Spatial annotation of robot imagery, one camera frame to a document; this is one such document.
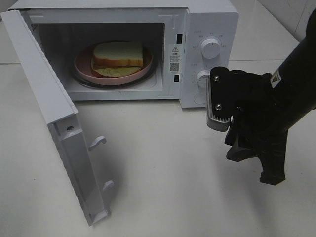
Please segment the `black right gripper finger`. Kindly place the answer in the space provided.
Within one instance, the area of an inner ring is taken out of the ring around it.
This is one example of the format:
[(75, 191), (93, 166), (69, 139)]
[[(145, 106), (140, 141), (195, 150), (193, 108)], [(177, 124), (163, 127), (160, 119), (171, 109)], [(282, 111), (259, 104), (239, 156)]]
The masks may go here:
[(260, 182), (277, 185), (285, 180), (287, 136), (288, 131), (260, 138), (258, 158), (263, 168)]
[(242, 147), (239, 144), (239, 138), (235, 139), (234, 144), (226, 154), (226, 158), (234, 162), (240, 162), (254, 157), (257, 157), (257, 153), (252, 148)]

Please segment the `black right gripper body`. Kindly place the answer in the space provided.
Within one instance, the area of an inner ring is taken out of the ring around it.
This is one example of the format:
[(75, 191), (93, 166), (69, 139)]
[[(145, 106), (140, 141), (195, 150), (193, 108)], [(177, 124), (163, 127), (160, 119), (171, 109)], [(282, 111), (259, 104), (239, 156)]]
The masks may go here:
[(280, 109), (268, 94), (272, 74), (262, 75), (241, 70), (229, 72), (232, 87), (229, 95), (230, 123), (225, 144), (244, 148), (253, 153), (285, 153), (287, 131), (269, 131)]

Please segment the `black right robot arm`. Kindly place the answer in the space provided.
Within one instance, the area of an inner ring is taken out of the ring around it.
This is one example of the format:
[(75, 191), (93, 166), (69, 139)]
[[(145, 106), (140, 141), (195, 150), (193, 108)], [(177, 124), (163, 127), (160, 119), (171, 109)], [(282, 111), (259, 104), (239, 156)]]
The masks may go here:
[(309, 17), (306, 36), (273, 75), (261, 76), (263, 100), (233, 114), (225, 143), (227, 159), (235, 162), (258, 157), (260, 182), (277, 185), (285, 180), (288, 130), (316, 108), (316, 13)]

